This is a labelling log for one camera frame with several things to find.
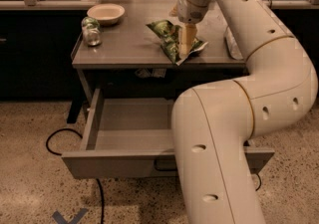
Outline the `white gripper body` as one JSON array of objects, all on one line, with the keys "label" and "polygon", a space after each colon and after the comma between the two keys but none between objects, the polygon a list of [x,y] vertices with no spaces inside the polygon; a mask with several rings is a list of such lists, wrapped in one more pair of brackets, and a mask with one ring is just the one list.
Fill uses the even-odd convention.
[{"label": "white gripper body", "polygon": [[209,0],[178,0],[177,18],[182,23],[197,24],[204,18]]}]

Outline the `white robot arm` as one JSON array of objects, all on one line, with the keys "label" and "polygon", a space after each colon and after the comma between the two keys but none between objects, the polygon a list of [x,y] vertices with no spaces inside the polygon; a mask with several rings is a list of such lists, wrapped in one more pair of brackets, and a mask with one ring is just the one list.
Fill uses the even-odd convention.
[{"label": "white robot arm", "polygon": [[190,88],[171,114],[174,154],[189,224],[266,224],[244,143],[312,108],[318,79],[307,53],[262,0],[178,0],[180,21],[200,22],[216,1],[246,76]]}]

